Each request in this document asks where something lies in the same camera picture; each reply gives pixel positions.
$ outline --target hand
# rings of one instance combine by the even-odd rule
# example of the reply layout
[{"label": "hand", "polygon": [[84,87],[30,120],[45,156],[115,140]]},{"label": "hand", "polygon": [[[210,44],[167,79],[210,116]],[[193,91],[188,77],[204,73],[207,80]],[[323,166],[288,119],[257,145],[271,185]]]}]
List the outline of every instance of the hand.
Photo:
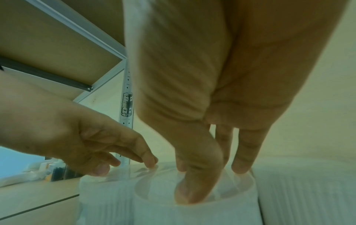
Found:
[{"label": "hand", "polygon": [[[125,40],[135,111],[187,170],[179,203],[203,200],[232,165],[247,172],[291,104],[346,1],[126,0]],[[215,140],[207,127],[216,124]]]},{"label": "hand", "polygon": [[0,145],[62,159],[83,174],[103,176],[118,153],[147,167],[157,158],[143,137],[110,117],[0,71]]}]

